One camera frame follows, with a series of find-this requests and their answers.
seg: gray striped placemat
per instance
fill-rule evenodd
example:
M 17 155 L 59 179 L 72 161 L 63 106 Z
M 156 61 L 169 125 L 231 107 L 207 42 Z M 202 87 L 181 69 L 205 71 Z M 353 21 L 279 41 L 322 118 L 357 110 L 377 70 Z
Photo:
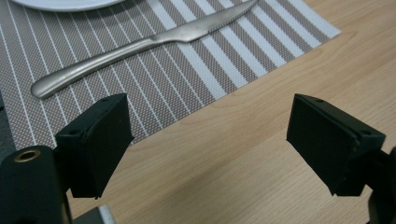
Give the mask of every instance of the gray striped placemat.
M 16 148 L 53 138 L 97 100 L 128 93 L 135 142 L 329 40 L 339 31 L 301 0 L 260 0 L 246 16 L 189 44 L 160 46 L 102 69 L 48 100 L 35 80 L 71 63 L 201 18 L 240 0 L 128 0 L 55 13 L 0 2 L 0 88 Z

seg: knife handle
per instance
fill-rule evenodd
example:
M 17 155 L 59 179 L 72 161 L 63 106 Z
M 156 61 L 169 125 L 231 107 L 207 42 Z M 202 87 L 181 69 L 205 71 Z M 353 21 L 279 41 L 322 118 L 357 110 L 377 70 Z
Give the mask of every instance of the knife handle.
M 47 99 L 55 92 L 62 90 L 90 73 L 159 45 L 161 45 L 161 43 L 155 35 L 139 39 L 127 45 L 93 56 L 81 62 L 71 64 L 61 70 L 46 75 L 36 81 L 32 85 L 30 91 L 33 96 L 39 99 Z

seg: wood grain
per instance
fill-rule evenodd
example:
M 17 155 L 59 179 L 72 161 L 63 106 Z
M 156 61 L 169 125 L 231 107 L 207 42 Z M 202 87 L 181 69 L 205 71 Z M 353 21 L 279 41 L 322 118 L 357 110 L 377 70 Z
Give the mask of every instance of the wood grain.
M 286 142 L 294 93 L 322 98 L 396 146 L 396 1 L 306 0 L 342 33 L 130 147 L 99 200 L 121 223 L 366 223 Z

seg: silver knife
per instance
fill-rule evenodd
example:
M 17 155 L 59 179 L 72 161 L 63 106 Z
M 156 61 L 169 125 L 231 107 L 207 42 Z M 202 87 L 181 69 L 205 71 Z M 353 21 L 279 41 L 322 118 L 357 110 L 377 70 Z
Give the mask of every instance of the silver knife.
M 237 20 L 251 10 L 256 2 L 257 0 L 248 0 L 237 6 L 223 9 L 222 11 L 213 13 L 199 20 L 187 22 L 163 33 L 136 40 L 117 49 L 72 64 L 40 78 L 32 85 L 30 91 L 33 96 L 43 100 L 88 74 L 135 55 L 136 53 L 169 42 L 191 42 Z

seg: table surface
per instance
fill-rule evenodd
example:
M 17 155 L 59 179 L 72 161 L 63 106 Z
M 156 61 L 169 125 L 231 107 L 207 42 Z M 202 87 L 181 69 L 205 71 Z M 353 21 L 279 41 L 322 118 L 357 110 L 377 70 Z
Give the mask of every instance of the table surface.
M 117 223 L 366 223 L 359 198 L 332 196 L 286 141 L 294 93 L 316 96 L 396 146 L 396 2 L 306 0 L 342 33 L 128 148 L 99 200 Z

